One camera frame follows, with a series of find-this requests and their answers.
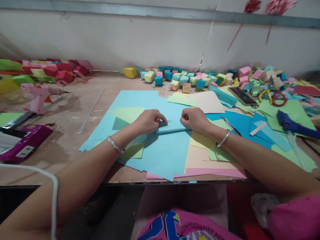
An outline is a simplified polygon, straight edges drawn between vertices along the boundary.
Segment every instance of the white wall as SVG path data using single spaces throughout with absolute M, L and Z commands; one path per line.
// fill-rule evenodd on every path
M 169 6 L 179 7 L 181 0 L 171 2 Z M 203 2 L 201 9 L 215 8 L 217 0 Z M 245 24 L 227 52 L 239 24 L 215 23 L 205 46 L 211 26 L 207 21 L 67 14 L 69 19 L 56 12 L 0 10 L 0 32 L 31 59 L 88 59 L 101 70 L 132 65 L 192 69 L 199 66 L 203 53 L 202 68 L 220 71 L 261 61 L 296 76 L 320 65 L 318 29 L 272 27 L 266 46 L 268 29 Z

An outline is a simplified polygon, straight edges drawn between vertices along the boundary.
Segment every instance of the metal beam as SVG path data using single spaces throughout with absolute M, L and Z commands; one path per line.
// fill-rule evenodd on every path
M 95 2 L 57 0 L 0 0 L 0 9 L 59 11 L 114 14 L 141 17 L 191 19 L 227 23 L 273 25 L 282 27 L 320 28 L 320 19 L 262 14 L 193 10 L 185 8 L 151 7 Z

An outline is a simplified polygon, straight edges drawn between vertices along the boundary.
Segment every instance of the wooden table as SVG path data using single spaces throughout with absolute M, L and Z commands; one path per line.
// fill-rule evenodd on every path
M 169 83 L 163 87 L 152 88 L 150 84 L 143 83 L 139 78 L 129 79 L 124 75 L 116 73 L 96 73 L 89 79 L 87 84 L 83 79 L 75 81 L 63 89 L 71 92 L 62 100 L 55 101 L 51 109 L 41 117 L 30 119 L 26 124 L 46 124 L 56 123 L 56 130 L 42 143 L 42 145 L 30 156 L 23 165 L 35 166 L 44 169 L 50 173 L 57 173 L 67 164 L 76 161 L 83 154 L 78 149 L 88 139 L 92 131 L 97 127 L 101 118 L 109 109 L 118 93 L 121 90 L 149 90 L 159 91 L 159 95 L 166 97 L 172 95 L 168 91 Z M 97 99 L 101 89 L 104 89 L 96 106 L 91 112 L 82 134 L 78 134 L 81 124 L 85 120 L 90 108 Z M 17 102 L 23 98 L 26 101 L 9 105 L 8 103 Z M 31 94 L 23 93 L 18 90 L 10 94 L 0 96 L 0 109 L 6 112 L 24 112 L 23 108 L 29 108 Z M 301 139 L 298 139 L 298 145 L 316 161 L 320 167 L 320 157 L 316 155 Z M 312 141 L 311 145 L 320 151 L 320 143 Z M 315 177 L 320 177 L 320 169 L 312 172 Z M 4 169 L 0 168 L 0 186 L 28 186 L 41 185 L 47 177 L 29 170 L 22 169 Z M 194 177 L 177 178 L 175 181 L 234 181 L 239 178 L 231 178 L 219 175 L 202 175 Z M 104 183 L 110 184 L 128 184 L 128 183 L 158 183 L 160 180 L 147 180 L 146 172 L 139 172 L 119 163 L 115 163 L 107 174 Z

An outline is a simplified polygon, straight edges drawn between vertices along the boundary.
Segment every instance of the silver bangle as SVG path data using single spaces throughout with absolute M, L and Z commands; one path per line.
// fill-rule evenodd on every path
M 228 131 L 227 135 L 226 135 L 225 138 L 222 140 L 222 142 L 221 142 L 219 145 L 217 145 L 217 147 L 221 147 L 221 145 L 222 145 L 222 144 L 227 140 L 227 138 L 229 137 L 229 135 L 230 135 L 230 130 L 228 129 L 227 131 Z
M 124 150 L 122 150 L 121 148 L 119 148 L 118 145 L 114 143 L 114 141 L 111 139 L 110 136 L 107 137 L 107 140 L 108 140 L 108 142 L 111 144 L 111 146 L 112 146 L 115 150 L 117 150 L 117 152 L 119 152 L 119 153 L 121 153 L 121 154 L 124 153 Z

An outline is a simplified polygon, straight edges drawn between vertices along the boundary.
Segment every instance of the pen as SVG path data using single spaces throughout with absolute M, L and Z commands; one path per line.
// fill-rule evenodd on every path
M 236 134 L 238 134 L 240 137 L 242 137 L 241 133 L 240 133 L 237 129 L 235 129 L 235 128 L 231 125 L 231 123 L 229 123 L 229 121 L 228 121 L 227 119 L 225 119 L 225 118 L 222 117 L 221 115 L 220 115 L 220 117 L 226 122 L 226 124 L 227 124 Z

